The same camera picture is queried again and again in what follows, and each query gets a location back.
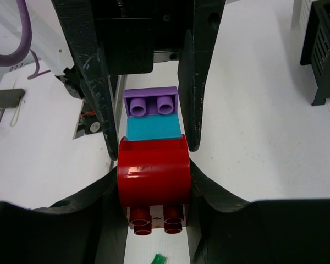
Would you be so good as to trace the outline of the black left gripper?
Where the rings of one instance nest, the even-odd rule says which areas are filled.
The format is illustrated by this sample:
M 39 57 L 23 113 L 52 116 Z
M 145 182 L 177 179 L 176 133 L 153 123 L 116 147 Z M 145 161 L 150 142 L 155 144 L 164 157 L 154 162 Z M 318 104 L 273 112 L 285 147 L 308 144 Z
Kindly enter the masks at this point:
M 110 159 L 118 157 L 118 134 L 109 74 L 150 73 L 154 63 L 178 59 L 188 148 L 191 152 L 199 149 L 206 81 L 225 3 L 52 1 Z

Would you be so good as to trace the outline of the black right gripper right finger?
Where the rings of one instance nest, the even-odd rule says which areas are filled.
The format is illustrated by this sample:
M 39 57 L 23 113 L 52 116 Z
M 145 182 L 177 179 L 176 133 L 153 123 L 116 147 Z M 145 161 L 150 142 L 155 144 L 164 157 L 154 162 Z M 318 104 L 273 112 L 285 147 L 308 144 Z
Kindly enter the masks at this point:
M 330 199 L 248 202 L 191 169 L 191 263 L 330 263 Z

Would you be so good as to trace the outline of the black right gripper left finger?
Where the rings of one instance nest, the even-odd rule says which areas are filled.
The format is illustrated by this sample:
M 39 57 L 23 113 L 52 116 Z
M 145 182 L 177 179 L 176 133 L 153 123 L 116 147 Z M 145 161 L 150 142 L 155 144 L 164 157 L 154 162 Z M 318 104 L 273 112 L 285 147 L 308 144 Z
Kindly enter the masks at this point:
M 126 242 L 115 168 L 50 207 L 0 201 L 0 263 L 123 263 Z

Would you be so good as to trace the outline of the purple curved lego brick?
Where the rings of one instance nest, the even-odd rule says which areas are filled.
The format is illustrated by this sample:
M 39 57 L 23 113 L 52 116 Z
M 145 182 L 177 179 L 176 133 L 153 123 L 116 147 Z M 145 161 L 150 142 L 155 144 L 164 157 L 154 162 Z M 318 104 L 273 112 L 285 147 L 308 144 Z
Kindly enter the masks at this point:
M 175 86 L 128 89 L 123 93 L 128 117 L 177 114 L 178 89 Z

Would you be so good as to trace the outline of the red flower lego brick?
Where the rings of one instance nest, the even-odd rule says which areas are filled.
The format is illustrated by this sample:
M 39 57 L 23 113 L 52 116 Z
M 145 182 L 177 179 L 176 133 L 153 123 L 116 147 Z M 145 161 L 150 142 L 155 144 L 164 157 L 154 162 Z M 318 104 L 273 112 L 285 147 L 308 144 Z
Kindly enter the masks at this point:
M 190 202 L 190 158 L 185 135 L 173 139 L 121 139 L 117 187 L 134 234 L 153 229 L 178 234 L 186 226 Z

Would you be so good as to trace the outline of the teal lego brick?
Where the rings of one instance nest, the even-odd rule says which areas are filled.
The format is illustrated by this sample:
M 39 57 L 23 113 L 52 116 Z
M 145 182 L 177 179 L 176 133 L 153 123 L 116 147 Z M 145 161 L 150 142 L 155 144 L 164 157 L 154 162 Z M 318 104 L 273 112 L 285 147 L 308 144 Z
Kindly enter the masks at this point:
M 177 114 L 148 115 L 127 119 L 126 137 L 130 141 L 178 139 L 181 136 Z

